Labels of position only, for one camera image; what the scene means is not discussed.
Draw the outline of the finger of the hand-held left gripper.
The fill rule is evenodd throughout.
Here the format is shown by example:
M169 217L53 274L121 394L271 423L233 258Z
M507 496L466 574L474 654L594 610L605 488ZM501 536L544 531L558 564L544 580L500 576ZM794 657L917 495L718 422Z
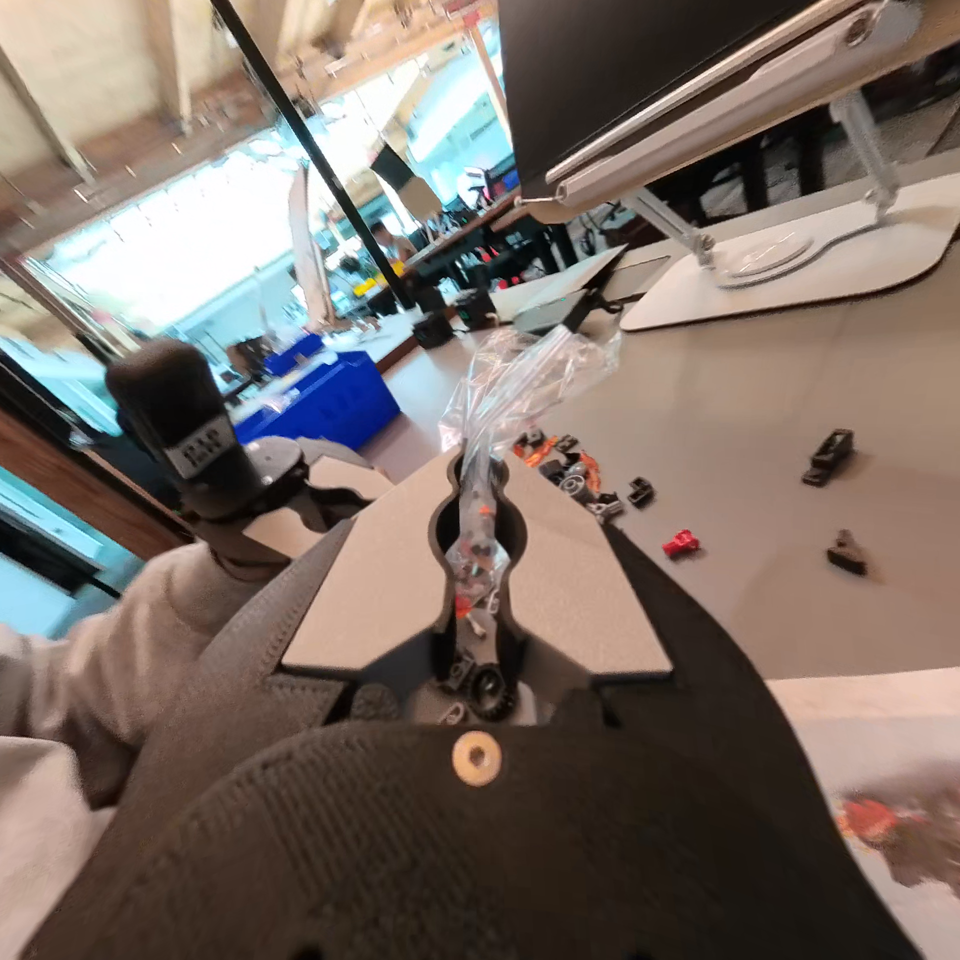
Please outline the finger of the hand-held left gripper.
M368 503L395 488L377 468L330 454L309 465L307 482L321 503Z
M294 560L306 554L343 520L354 507L317 501L296 501L259 515L247 523L242 535L253 544Z

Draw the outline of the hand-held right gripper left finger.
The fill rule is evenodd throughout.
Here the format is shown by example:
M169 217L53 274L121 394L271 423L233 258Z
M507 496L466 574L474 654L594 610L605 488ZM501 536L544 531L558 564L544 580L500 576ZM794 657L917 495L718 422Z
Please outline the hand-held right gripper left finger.
M453 609L436 527L456 499L459 450L435 457L360 511L282 666L339 679L424 679Z

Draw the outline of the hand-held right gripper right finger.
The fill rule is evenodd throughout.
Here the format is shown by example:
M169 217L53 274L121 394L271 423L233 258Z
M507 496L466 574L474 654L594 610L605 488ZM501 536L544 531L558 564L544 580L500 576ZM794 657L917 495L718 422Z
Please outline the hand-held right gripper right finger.
M512 453L495 484L504 656L522 682L663 679L673 664L601 525Z

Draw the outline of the clear plastic bag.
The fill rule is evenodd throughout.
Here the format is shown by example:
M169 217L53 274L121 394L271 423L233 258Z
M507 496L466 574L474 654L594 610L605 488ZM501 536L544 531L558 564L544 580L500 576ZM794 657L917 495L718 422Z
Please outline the clear plastic bag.
M529 446L540 451L550 447L546 440L522 438L522 431L615 371L620 340L612 332L589 338L563 324L541 338L500 328L480 343L454 390L439 423L442 449L450 454L452 492L435 518L439 559L453 589L449 671L455 682L476 663L471 631L462 643L461 618L470 618L474 606L496 592L508 564L506 548L495 536L494 484L503 460L515 440L522 463Z

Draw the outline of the lego instruction booklet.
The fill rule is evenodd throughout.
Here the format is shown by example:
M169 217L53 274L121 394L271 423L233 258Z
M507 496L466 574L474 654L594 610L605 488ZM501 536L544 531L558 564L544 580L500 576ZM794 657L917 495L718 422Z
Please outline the lego instruction booklet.
M924 958L958 958L958 668L769 689L861 873Z

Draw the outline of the person's left forearm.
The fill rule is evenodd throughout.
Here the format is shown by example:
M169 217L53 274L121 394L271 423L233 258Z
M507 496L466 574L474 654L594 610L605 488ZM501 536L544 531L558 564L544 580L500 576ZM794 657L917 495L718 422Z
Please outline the person's left forearm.
M2 627L2 737L64 745L79 794L91 810L108 806L189 668L284 569L195 542L148 561L109 609L59 640Z

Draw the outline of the dark grey lego brick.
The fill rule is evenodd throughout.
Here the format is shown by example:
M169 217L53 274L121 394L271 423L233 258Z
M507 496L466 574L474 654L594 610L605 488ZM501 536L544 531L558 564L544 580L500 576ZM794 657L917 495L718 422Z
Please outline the dark grey lego brick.
M827 486L855 453L855 432L838 428L828 434L809 458L800 482L813 488Z

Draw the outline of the blue plastic bin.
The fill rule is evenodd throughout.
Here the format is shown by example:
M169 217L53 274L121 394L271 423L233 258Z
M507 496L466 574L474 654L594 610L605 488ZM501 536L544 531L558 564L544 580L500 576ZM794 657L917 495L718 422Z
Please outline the blue plastic bin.
M289 346L267 355L263 369L272 378L284 377L319 354L324 346L321 334L305 332Z
M244 445L280 437L329 441L357 451L401 413L371 355L347 351L264 399L234 430Z

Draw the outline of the cardboard display board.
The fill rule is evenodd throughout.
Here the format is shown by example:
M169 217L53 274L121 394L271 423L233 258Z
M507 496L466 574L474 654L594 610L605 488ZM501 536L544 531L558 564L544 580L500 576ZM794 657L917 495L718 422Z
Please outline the cardboard display board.
M317 333L327 334L334 330L337 315L330 297L324 260L310 229L308 173L305 164L298 167L288 196L293 266L309 327Z

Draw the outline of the silver foil pouch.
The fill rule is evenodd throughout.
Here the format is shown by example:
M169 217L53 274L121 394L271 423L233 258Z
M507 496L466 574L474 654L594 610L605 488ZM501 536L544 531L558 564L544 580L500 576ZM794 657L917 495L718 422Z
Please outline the silver foil pouch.
M556 302L583 289L603 287L627 252L628 246L615 246L560 272L492 292L490 298L498 323L510 325L527 309Z

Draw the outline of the black metal pole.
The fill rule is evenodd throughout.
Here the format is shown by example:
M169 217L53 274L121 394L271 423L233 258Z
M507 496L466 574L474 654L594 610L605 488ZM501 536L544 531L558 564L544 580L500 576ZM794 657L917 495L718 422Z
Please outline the black metal pole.
M415 306L414 300L406 284L396 274L396 271L386 258L374 234L363 220L359 210L344 188L341 179L334 171L318 142L306 125L303 114L301 114L287 94L281 80L270 66L264 54L262 54L257 42L244 25L233 3L230 1L211 1L210 5L222 20L222 24L227 32L234 38L247 66L266 92L270 102L272 102L278 113L289 125L294 138L306 152L309 161L316 168L320 178L329 189L333 200L342 210L343 215L354 229L354 233L370 255L377 270L383 274L398 304L405 309L413 309Z

